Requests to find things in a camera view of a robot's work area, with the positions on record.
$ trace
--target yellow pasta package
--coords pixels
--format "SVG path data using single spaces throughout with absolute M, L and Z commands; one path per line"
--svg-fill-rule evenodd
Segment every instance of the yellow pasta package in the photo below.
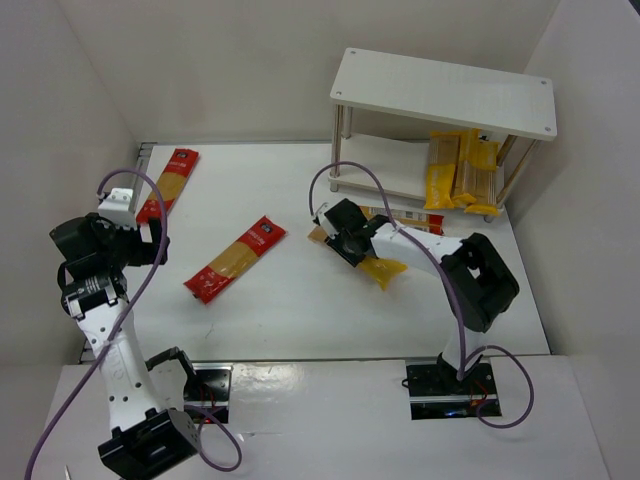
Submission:
M 308 238 L 314 243 L 326 245 L 325 238 L 327 238 L 327 234 L 322 227 L 317 226 L 311 230 Z M 357 268 L 373 278 L 384 291 L 391 280 L 399 273 L 404 272 L 407 266 L 395 260 L 367 257 L 357 265 Z
M 478 153 L 477 128 L 460 133 L 460 155 L 458 156 L 458 167 L 451 191 L 451 200 L 456 207 L 464 208 L 470 203 L 474 203 L 476 198 L 473 190 L 476 183 L 475 162 Z
M 469 205 L 465 213 L 479 213 L 482 215 L 500 215 L 496 207 L 496 157 L 498 142 L 480 141 L 478 154 L 475 159 L 475 203 Z
M 451 188 L 456 174 L 460 135 L 431 132 L 427 167 L 427 202 L 424 208 L 453 208 Z
M 162 194 L 162 199 L 164 200 L 164 206 L 167 209 L 167 213 L 187 183 L 189 175 L 198 161 L 198 155 L 198 152 L 194 150 L 176 148 L 173 155 L 171 155 L 171 159 L 169 159 L 169 163 L 167 163 L 167 166 L 164 168 L 160 178 L 156 182 L 156 185 Z M 142 205 L 142 210 L 138 213 L 136 222 L 149 223 L 150 217 L 160 217 L 158 199 L 156 198 L 156 194 L 153 192 L 149 194 L 144 205 Z

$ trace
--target cable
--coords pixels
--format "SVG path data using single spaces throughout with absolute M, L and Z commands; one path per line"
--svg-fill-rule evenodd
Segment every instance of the cable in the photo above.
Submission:
M 38 455 L 40 454 L 40 451 L 42 450 L 42 447 L 44 446 L 45 442 L 49 438 L 49 435 L 51 435 L 51 432 L 53 431 L 55 426 L 58 424 L 62 416 L 65 414 L 65 412 L 67 411 L 71 403 L 75 400 L 75 398 L 78 396 L 80 391 L 87 384 L 87 382 L 89 381 L 89 378 L 91 378 L 91 375 L 93 375 L 93 373 L 98 369 L 100 364 L 104 361 L 105 357 L 107 356 L 107 353 L 109 352 L 109 349 L 111 348 L 111 342 L 118 334 L 120 327 L 127 319 L 127 316 L 133 309 L 133 306 L 136 304 L 136 302 L 138 301 L 138 299 L 140 298 L 144 290 L 147 288 L 147 286 L 149 285 L 149 282 L 151 282 L 153 275 L 156 273 L 156 270 L 160 266 L 162 256 L 164 255 L 164 252 L 167 249 L 167 243 L 168 243 L 167 210 L 164 206 L 164 200 L 162 199 L 162 194 L 160 193 L 160 190 L 158 190 L 158 187 L 156 186 L 156 184 L 153 183 L 153 180 L 151 180 L 151 178 L 149 178 L 146 174 L 139 172 L 138 170 L 134 170 L 132 168 L 119 168 L 117 170 L 114 170 L 113 172 L 108 173 L 100 182 L 100 185 L 98 186 L 98 192 L 97 192 L 98 195 L 102 194 L 102 189 L 104 188 L 107 181 L 109 181 L 109 179 L 114 175 L 118 175 L 120 173 L 132 173 L 134 175 L 139 176 L 149 184 L 153 193 L 156 194 L 156 197 L 158 199 L 158 204 L 160 206 L 160 223 L 162 225 L 160 247 L 158 248 L 158 253 L 156 254 L 156 258 L 154 259 L 153 264 L 151 265 L 151 269 L 149 270 L 149 273 L 147 274 L 144 281 L 140 285 L 140 288 L 138 288 L 136 293 L 131 298 L 131 301 L 129 302 L 129 304 L 124 308 L 124 310 L 116 320 L 116 323 L 114 324 L 113 329 L 111 330 L 111 333 L 107 337 L 105 346 L 102 348 L 102 350 L 100 350 L 100 353 L 96 357 L 96 360 L 93 362 L 93 364 L 89 367 L 89 370 L 87 370 L 87 373 L 84 374 L 82 379 L 78 382 L 78 384 L 75 386 L 73 391 L 69 394 L 67 399 L 63 402 L 62 406 L 55 413 L 55 415 L 51 419 L 51 422 L 49 422 L 49 425 L 46 426 L 46 428 L 44 429 L 44 432 L 42 432 L 42 435 L 36 442 L 35 447 L 33 447 L 33 451 L 31 452 L 31 457 L 29 457 L 27 468 L 24 474 L 25 480 L 31 480 L 31 476 L 33 475 L 33 469 L 36 465 L 36 460 L 38 459 Z
M 507 428 L 512 428 L 517 425 L 520 425 L 522 422 L 525 421 L 525 419 L 529 416 L 529 414 L 531 413 L 531 410 L 533 409 L 534 388 L 533 388 L 533 381 L 531 380 L 531 376 L 529 375 L 529 372 L 527 372 L 527 370 L 524 368 L 524 365 L 520 363 L 520 361 L 515 357 L 515 355 L 513 355 L 511 352 L 507 351 L 505 348 L 500 347 L 498 345 L 485 345 L 484 347 L 477 348 L 471 353 L 471 355 L 467 357 L 467 344 L 464 336 L 464 321 L 462 319 L 462 309 L 460 308 L 460 301 L 458 300 L 456 291 L 454 290 L 453 285 L 451 284 L 451 280 L 449 280 L 449 277 L 447 276 L 444 269 L 440 266 L 436 258 L 433 256 L 433 254 L 429 251 L 429 249 L 425 245 L 423 245 L 417 238 L 415 238 L 409 232 L 405 231 L 402 228 L 398 228 L 399 225 L 396 222 L 395 218 L 393 218 L 393 215 L 391 214 L 391 207 L 389 207 L 389 199 L 387 198 L 387 194 L 385 193 L 384 189 L 382 188 L 382 184 L 380 183 L 380 180 L 378 180 L 375 174 L 364 165 L 360 165 L 359 163 L 356 163 L 356 162 L 335 162 L 329 165 L 325 165 L 318 171 L 318 173 L 315 174 L 315 176 L 313 177 L 313 180 L 311 180 L 311 185 L 309 186 L 309 213 L 311 214 L 311 216 L 313 217 L 315 214 L 315 210 L 313 208 L 313 188 L 315 187 L 315 184 L 318 178 L 320 178 L 320 175 L 322 175 L 323 172 L 337 165 L 349 165 L 352 167 L 359 168 L 360 170 L 364 171 L 366 174 L 368 174 L 371 177 L 373 182 L 376 184 L 376 187 L 378 187 L 378 191 L 380 192 L 380 196 L 382 197 L 382 203 L 384 204 L 384 209 L 387 212 L 389 223 L 391 223 L 391 225 L 393 225 L 393 227 L 396 228 L 397 231 L 400 232 L 402 236 L 407 238 L 407 240 L 413 243 L 416 247 L 418 247 L 418 249 L 420 249 L 427 256 L 427 258 L 431 261 L 431 263 L 437 270 L 438 274 L 440 275 L 440 279 L 442 280 L 444 288 L 447 292 L 447 296 L 451 301 L 451 305 L 453 307 L 453 313 L 458 323 L 458 336 L 460 341 L 460 366 L 458 367 L 458 372 L 456 375 L 456 378 L 458 379 L 458 381 L 462 381 L 462 379 L 464 378 L 464 372 L 467 364 L 471 362 L 471 360 L 473 360 L 473 358 L 476 355 L 478 355 L 481 352 L 484 352 L 485 350 L 497 350 L 499 352 L 504 353 L 507 357 L 513 360 L 516 366 L 520 369 L 529 387 L 529 404 L 527 405 L 525 412 L 520 416 L 520 418 L 514 420 L 511 423 L 500 425 L 496 423 L 491 423 L 485 420 L 484 417 L 482 416 L 482 409 L 489 402 L 483 402 L 476 409 L 476 415 L 478 417 L 478 420 L 480 420 L 482 423 L 484 423 L 489 427 L 498 428 L 498 429 L 507 429 Z
M 200 425 L 198 425 L 198 438 L 200 439 L 199 440 L 200 444 L 198 445 L 198 452 L 200 453 L 200 457 L 202 458 L 204 463 L 209 465 L 211 468 L 218 470 L 219 472 L 233 472 L 234 470 L 236 470 L 242 463 L 242 449 L 240 448 L 240 444 L 238 443 L 236 438 L 231 434 L 231 432 L 227 429 L 227 427 L 225 427 L 222 424 L 222 422 L 220 422 L 220 420 L 218 420 L 215 417 L 215 415 L 209 412 L 206 408 L 195 407 L 193 405 L 185 405 L 184 408 L 185 410 L 193 410 L 194 412 L 197 412 L 203 416 L 202 421 L 200 422 Z M 231 467 L 223 467 L 222 465 L 218 465 L 217 463 L 214 463 L 213 461 L 209 460 L 209 458 L 207 457 L 207 454 L 204 453 L 204 448 L 202 447 L 202 427 L 204 427 L 205 425 L 205 421 L 204 421 L 205 418 L 208 419 L 211 423 L 215 423 L 218 427 L 220 427 L 220 430 L 222 430 L 222 432 L 229 438 L 229 440 L 231 440 L 231 443 L 233 444 L 233 446 L 236 449 L 236 452 L 238 453 L 238 460 L 236 461 L 235 465 L 232 465 Z

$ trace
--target shelf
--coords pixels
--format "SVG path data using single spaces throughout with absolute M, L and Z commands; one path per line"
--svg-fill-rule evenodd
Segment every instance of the shelf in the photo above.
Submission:
M 408 143 L 354 133 L 349 139 L 342 140 L 340 160 L 369 167 L 390 195 L 424 201 L 428 148 L 426 143 Z M 340 176 L 329 177 L 329 181 L 377 191 L 371 177 L 358 168 L 341 167 Z
M 331 99 L 537 140 L 557 135 L 548 78 L 348 48 Z

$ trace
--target table surface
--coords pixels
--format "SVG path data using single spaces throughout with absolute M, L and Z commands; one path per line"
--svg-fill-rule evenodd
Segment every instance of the table surface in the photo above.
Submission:
M 536 403 L 527 421 L 508 431 L 474 418 L 412 421 L 399 360 L 236 364 L 229 429 L 244 461 L 225 478 L 607 479 L 567 358 L 520 360 L 533 378 Z M 514 420 L 526 406 L 526 384 L 509 359 L 492 364 L 504 413 L 495 421 Z M 64 368 L 51 412 L 86 369 Z M 74 480 L 114 479 L 97 454 L 108 437 L 104 384 L 94 375 L 44 446 L 34 480 L 64 478 L 65 464 Z M 235 461 L 218 429 L 206 427 L 203 444 L 219 463 Z M 218 477 L 196 456 L 161 478 Z
M 169 261 L 135 307 L 145 358 L 172 346 L 201 361 L 407 358 L 442 351 L 456 323 L 439 279 L 409 269 L 383 292 L 307 239 L 314 226 L 309 183 L 329 162 L 330 144 L 189 148 L 200 152 L 200 160 L 169 214 Z M 147 170 L 152 178 L 174 149 L 153 149 Z M 139 207 L 148 191 L 145 186 Z M 314 198 L 319 206 L 345 196 L 382 205 L 373 192 L 332 193 L 325 178 Z M 416 206 L 392 201 L 392 207 L 407 205 Z M 183 282 L 265 214 L 288 235 L 209 305 L 193 298 Z M 520 283 L 520 294 L 496 319 L 488 340 L 519 355 L 549 353 L 507 216 L 487 224 L 481 216 L 448 211 L 444 230 L 451 236 L 487 235 Z M 147 272 L 148 267 L 127 269 L 130 292 Z
M 548 78 L 347 48 L 331 88 L 335 103 L 553 140 Z

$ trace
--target robotic arm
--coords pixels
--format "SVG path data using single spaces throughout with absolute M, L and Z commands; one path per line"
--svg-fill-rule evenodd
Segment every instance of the robotic arm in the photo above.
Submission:
M 160 248 L 159 220 L 150 221 L 152 241 L 142 241 L 132 196 L 131 189 L 113 189 L 98 213 L 69 220 L 50 233 L 66 259 L 58 271 L 62 307 L 78 322 L 96 357 L 129 302 L 123 269 L 153 263 Z M 166 260 L 165 251 L 161 263 Z M 184 371 L 153 370 L 164 361 L 179 362 Z M 198 431 L 183 411 L 185 383 L 197 377 L 183 352 L 170 349 L 145 363 L 130 313 L 100 372 L 112 434 L 98 447 L 106 467 L 125 480 L 148 480 L 197 453 Z
M 328 237 L 333 250 L 352 266 L 367 256 L 388 258 L 425 270 L 438 272 L 429 258 L 409 239 L 401 235 L 383 215 L 367 220 L 360 208 L 344 199 L 329 208 L 323 204 L 314 216 Z M 486 344 L 485 334 L 495 318 L 505 312 L 520 287 L 489 239 L 479 233 L 469 238 L 441 237 L 401 226 L 427 247 L 451 280 L 460 304 L 464 336 L 468 351 Z M 473 359 L 465 367 L 468 375 L 480 360 Z M 460 340 L 454 332 L 438 357 L 438 363 L 455 378 L 460 367 Z

